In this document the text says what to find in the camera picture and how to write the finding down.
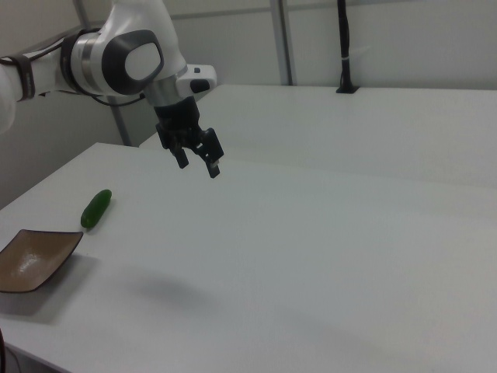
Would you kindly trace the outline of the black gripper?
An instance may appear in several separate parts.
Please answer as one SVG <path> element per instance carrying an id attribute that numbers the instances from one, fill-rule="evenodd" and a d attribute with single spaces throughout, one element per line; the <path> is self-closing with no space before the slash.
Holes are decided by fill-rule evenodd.
<path id="1" fill-rule="evenodd" d="M 193 150 L 205 162 L 211 179 L 220 174 L 219 161 L 224 150 L 213 128 L 202 131 L 200 112 L 196 100 L 190 96 L 169 106 L 155 106 L 159 122 L 156 124 L 159 140 L 164 149 L 170 150 L 180 169 L 189 165 L 183 148 Z"/>

